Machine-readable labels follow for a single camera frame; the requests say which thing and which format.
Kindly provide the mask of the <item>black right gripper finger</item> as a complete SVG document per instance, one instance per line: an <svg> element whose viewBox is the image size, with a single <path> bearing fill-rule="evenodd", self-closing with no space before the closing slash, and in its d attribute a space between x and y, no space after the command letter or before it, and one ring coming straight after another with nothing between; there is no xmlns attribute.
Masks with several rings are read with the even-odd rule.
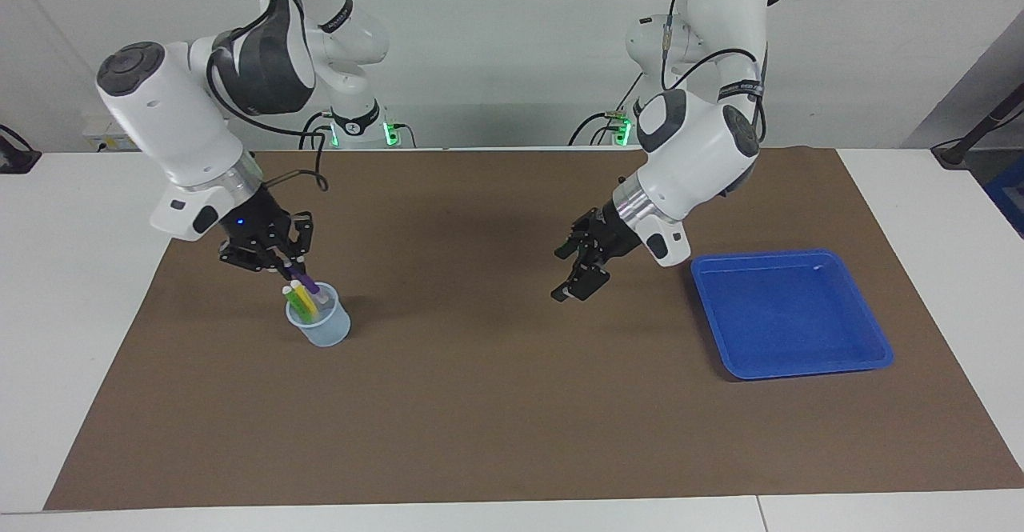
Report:
<svg viewBox="0 0 1024 532"><path fill-rule="evenodd" d="M308 274L305 254L310 251L313 233L314 221L310 212L300 212L288 217L282 254L285 255L286 267L292 274Z"/></svg>
<svg viewBox="0 0 1024 532"><path fill-rule="evenodd" d="M292 246L284 240L278 243L260 241L225 240L219 247L220 262L241 267L254 273L278 273L289 282L295 279Z"/></svg>

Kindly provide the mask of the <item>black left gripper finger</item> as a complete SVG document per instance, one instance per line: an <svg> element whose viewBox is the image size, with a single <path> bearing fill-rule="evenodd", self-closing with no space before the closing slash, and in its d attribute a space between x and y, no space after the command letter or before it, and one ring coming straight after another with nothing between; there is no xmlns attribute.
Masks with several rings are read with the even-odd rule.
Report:
<svg viewBox="0 0 1024 532"><path fill-rule="evenodd" d="M610 273L600 263L583 262L578 258L567 280L550 292L556 302L566 302L568 299L587 300L593 293L603 289L610 280Z"/></svg>
<svg viewBox="0 0 1024 532"><path fill-rule="evenodd" d="M578 216L566 240L554 250L556 258L566 261L571 255L577 255L578 261L600 261L601 259L601 223L598 218L599 208L591 208Z"/></svg>

